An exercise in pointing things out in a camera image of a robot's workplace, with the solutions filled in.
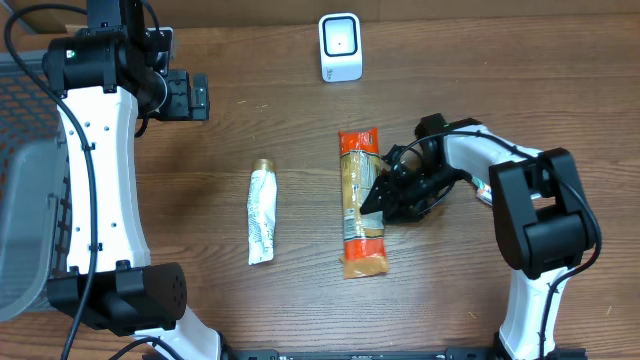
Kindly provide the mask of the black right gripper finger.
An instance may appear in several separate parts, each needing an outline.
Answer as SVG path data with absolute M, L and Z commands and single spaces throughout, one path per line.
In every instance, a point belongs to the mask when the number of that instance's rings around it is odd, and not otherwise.
M 403 190 L 383 182 L 374 185 L 360 207 L 362 215 L 381 212 L 383 216 L 400 216 Z
M 371 191 L 374 193 L 393 193 L 398 191 L 399 176 L 391 170 L 383 170 L 375 179 Z

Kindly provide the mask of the orange pasta package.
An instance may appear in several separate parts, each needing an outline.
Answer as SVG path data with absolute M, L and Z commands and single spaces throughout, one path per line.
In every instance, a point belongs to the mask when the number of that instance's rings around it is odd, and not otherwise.
M 363 215 L 360 211 L 381 170 L 378 129 L 341 131 L 339 141 L 344 278 L 387 273 L 390 265 L 384 244 L 382 213 Z

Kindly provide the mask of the small orange snack packet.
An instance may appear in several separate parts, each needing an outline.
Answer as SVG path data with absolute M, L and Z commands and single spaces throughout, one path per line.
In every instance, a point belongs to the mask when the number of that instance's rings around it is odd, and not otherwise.
M 474 185 L 476 186 L 476 197 L 482 202 L 484 202 L 485 204 L 487 204 L 488 206 L 491 206 L 492 205 L 491 187 L 480 180 L 475 181 Z

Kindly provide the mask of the white tube gold cap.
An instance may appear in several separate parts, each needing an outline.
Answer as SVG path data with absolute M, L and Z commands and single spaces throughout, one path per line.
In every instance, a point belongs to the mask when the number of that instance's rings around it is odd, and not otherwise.
M 274 162 L 256 160 L 247 200 L 249 265 L 274 259 L 277 190 Z

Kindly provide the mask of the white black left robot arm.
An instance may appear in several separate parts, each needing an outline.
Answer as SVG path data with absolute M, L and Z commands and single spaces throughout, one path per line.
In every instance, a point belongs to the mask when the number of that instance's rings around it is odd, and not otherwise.
M 180 265 L 152 263 L 139 215 L 137 121 L 209 114 L 206 76 L 171 69 L 172 52 L 169 27 L 88 28 L 49 44 L 43 68 L 65 131 L 72 222 L 68 271 L 47 292 L 75 325 L 170 359 L 219 359 L 220 334 L 189 308 Z

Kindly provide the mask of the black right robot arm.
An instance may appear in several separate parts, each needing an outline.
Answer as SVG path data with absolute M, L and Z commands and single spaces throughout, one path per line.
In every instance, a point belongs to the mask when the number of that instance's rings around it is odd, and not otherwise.
M 395 145 L 360 210 L 387 224 L 417 222 L 456 182 L 488 186 L 496 242 L 511 267 L 507 312 L 490 348 L 454 348 L 448 359 L 585 360 L 553 339 L 568 280 L 600 254 L 602 234 L 569 151 L 541 151 L 494 135 L 482 122 L 423 117 L 412 143 Z

